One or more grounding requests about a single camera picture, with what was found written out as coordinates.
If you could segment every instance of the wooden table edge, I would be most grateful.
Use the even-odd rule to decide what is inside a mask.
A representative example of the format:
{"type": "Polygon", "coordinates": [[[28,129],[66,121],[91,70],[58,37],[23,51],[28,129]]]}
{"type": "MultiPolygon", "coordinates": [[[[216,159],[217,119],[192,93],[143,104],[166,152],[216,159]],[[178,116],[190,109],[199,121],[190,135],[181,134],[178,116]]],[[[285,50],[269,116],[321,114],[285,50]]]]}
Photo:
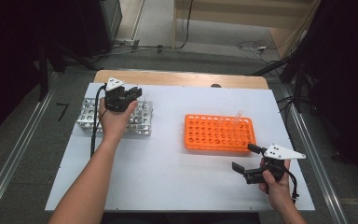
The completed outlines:
{"type": "Polygon", "coordinates": [[[161,72],[147,70],[101,70],[94,82],[104,83],[114,77],[128,84],[211,87],[218,84],[222,88],[269,90],[263,77],[242,75],[217,75],[191,72],[161,72]]]}

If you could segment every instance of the hand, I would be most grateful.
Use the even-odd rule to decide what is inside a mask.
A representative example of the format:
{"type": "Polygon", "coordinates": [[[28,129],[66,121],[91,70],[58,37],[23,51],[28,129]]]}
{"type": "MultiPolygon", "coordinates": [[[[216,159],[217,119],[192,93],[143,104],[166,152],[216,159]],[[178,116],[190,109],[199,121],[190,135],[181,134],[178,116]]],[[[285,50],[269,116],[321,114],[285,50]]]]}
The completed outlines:
{"type": "MultiPolygon", "coordinates": [[[[263,159],[261,160],[260,165],[264,165],[263,159]]],[[[284,166],[289,169],[290,161],[284,161],[284,166]]],[[[266,183],[259,184],[258,187],[268,194],[268,201],[273,209],[281,213],[287,209],[287,207],[294,206],[290,196],[289,174],[284,173],[279,182],[275,181],[274,176],[269,170],[263,172],[263,177],[266,183]]]]}
{"type": "Polygon", "coordinates": [[[99,119],[103,126],[103,141],[119,140],[126,131],[128,120],[131,113],[138,105],[137,101],[129,104],[126,111],[118,113],[106,110],[104,97],[100,100],[99,119]]]}

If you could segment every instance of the wrist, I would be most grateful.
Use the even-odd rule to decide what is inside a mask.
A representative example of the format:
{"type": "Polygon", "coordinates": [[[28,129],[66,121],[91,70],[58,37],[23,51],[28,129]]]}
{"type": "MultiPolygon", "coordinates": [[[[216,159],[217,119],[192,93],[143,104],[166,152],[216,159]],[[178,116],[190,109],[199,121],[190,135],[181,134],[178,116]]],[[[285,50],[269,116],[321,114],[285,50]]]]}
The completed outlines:
{"type": "Polygon", "coordinates": [[[101,146],[106,147],[110,150],[116,150],[118,143],[120,142],[120,137],[103,137],[101,146]]]}
{"type": "Polygon", "coordinates": [[[285,214],[293,214],[293,212],[297,211],[295,204],[292,201],[287,201],[282,204],[277,209],[277,212],[280,213],[282,216],[285,214]]]}

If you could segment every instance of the forearm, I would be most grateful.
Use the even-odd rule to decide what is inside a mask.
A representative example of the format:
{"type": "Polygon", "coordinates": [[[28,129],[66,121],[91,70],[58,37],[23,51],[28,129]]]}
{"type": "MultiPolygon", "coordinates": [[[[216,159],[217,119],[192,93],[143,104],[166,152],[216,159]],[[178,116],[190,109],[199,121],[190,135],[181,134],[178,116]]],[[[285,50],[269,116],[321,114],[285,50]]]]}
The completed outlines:
{"type": "Polygon", "coordinates": [[[62,197],[49,223],[99,223],[119,139],[104,140],[62,197]]]}
{"type": "Polygon", "coordinates": [[[278,211],[281,215],[282,221],[285,224],[306,224],[307,222],[298,212],[294,204],[288,204],[283,210],[278,211]]]}

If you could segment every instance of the finger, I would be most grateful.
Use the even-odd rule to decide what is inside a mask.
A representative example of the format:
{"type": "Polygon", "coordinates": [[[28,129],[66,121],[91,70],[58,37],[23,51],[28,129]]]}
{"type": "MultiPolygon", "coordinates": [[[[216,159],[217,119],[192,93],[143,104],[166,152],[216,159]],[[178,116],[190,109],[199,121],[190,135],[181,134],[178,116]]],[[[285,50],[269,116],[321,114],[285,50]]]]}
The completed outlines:
{"type": "Polygon", "coordinates": [[[269,170],[263,172],[263,177],[267,184],[269,185],[276,184],[275,178],[269,170]]]}
{"type": "Polygon", "coordinates": [[[290,160],[285,160],[284,161],[284,166],[289,169],[290,168],[290,160]]]}
{"type": "Polygon", "coordinates": [[[138,102],[132,101],[129,104],[129,107],[127,107],[126,113],[130,115],[136,109],[136,106],[138,106],[138,102]]]}
{"type": "Polygon", "coordinates": [[[100,99],[100,111],[104,111],[105,107],[104,107],[104,97],[100,99]]]}
{"type": "Polygon", "coordinates": [[[267,184],[265,184],[265,183],[258,184],[258,188],[259,188],[261,191],[265,192],[266,194],[269,193],[269,192],[268,192],[268,186],[267,186],[267,184]]]}
{"type": "Polygon", "coordinates": [[[266,162],[264,161],[264,158],[261,158],[261,161],[260,161],[260,166],[264,166],[266,162]]]}

